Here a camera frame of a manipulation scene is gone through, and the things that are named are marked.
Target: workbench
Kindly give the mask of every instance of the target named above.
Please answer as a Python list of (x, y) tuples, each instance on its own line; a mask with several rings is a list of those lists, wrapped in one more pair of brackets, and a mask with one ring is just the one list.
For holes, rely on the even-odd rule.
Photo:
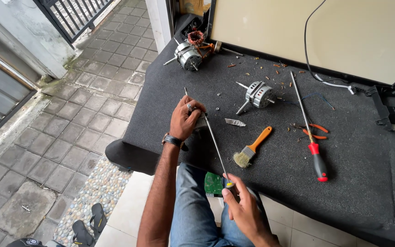
[[(380, 247), (395, 246), (395, 133), (376, 125), (379, 116), (372, 98), (327, 86), (314, 80), (308, 71), (299, 73), (299, 68), (273, 66), (278, 61), (248, 55), (237, 59), (224, 51), (206, 58), (198, 71), (186, 71), (177, 62), (163, 66), (173, 57), (176, 47), (172, 39), (148, 67), (124, 138), (107, 147), (111, 162), (152, 175), (162, 152), (161, 139), (168, 132), (172, 112), (187, 87), (189, 96), (207, 108), (228, 172), (241, 177), (247, 186), (317, 221)], [(228, 68), (231, 63), (236, 66)], [(236, 115), (246, 92), (236, 81), (247, 86), (265, 81), (278, 97), (296, 102), (295, 89), (289, 87), (290, 70), (296, 75), (302, 97), (318, 92), (334, 107), (317, 94), (303, 100), (311, 121), (330, 131), (314, 131), (328, 137), (317, 142), (328, 168), (326, 183), (318, 182), (314, 175), (307, 147), (309, 138), (298, 142), (305, 134), (294, 132), (292, 127), (288, 130), (290, 123), (304, 123), (298, 107), (277, 101), (264, 109), (249, 105), (245, 113)], [(229, 125), (225, 118), (238, 119), (246, 126)], [(267, 126), (273, 131), (260, 146), (252, 165), (240, 168), (232, 161), (233, 154), (252, 144)], [(181, 151), (179, 161), (222, 175), (208, 132), (192, 134), (186, 144), (190, 151)]]

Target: aluminum foil piece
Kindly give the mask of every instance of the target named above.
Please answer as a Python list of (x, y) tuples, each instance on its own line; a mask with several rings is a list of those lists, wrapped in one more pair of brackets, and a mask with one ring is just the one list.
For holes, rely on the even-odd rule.
[(240, 120), (235, 120), (235, 119), (226, 118), (225, 122), (227, 124), (237, 125), (237, 126), (240, 126), (240, 127), (246, 126), (246, 124), (244, 122), (242, 122)]

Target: white cable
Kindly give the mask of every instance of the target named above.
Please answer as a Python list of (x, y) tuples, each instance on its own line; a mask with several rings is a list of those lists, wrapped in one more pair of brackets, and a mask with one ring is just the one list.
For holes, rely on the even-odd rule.
[(323, 81), (323, 79), (321, 79), (320, 76), (318, 76), (318, 74), (315, 74), (315, 77), (318, 78), (318, 80), (320, 80), (324, 84), (327, 84), (327, 85), (333, 86), (333, 87), (345, 87), (350, 91), (350, 93), (355, 94), (355, 92), (353, 91), (351, 86), (336, 85), (336, 84), (331, 84), (331, 83), (325, 82), (325, 81)]

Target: wristwatch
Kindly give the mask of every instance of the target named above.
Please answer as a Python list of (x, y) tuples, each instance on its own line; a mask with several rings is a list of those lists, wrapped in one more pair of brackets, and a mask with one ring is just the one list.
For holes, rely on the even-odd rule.
[(185, 143), (183, 141), (179, 140), (176, 137), (173, 137), (173, 136), (169, 135), (168, 132), (162, 138), (162, 144), (163, 145), (164, 145), (165, 142), (172, 143), (173, 145), (178, 146), (183, 151), (188, 151), (188, 147), (187, 147), (187, 145), (185, 145)]

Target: hand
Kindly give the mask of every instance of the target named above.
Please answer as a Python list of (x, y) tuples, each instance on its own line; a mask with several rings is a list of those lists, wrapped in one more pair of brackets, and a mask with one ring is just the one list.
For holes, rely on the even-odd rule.
[[(187, 104), (190, 104), (191, 108), (197, 108), (192, 111), (190, 116), (188, 115)], [(191, 135), (200, 113), (205, 111), (207, 110), (202, 103), (184, 95), (173, 111), (169, 135), (185, 141)]]
[(229, 174), (230, 180), (236, 185), (240, 202), (234, 199), (233, 194), (227, 188), (222, 190), (223, 201), (228, 204), (230, 220), (236, 222), (237, 227), (251, 240), (255, 246), (280, 246), (265, 228), (260, 217), (259, 208), (255, 197), (249, 193), (246, 185), (239, 177)]

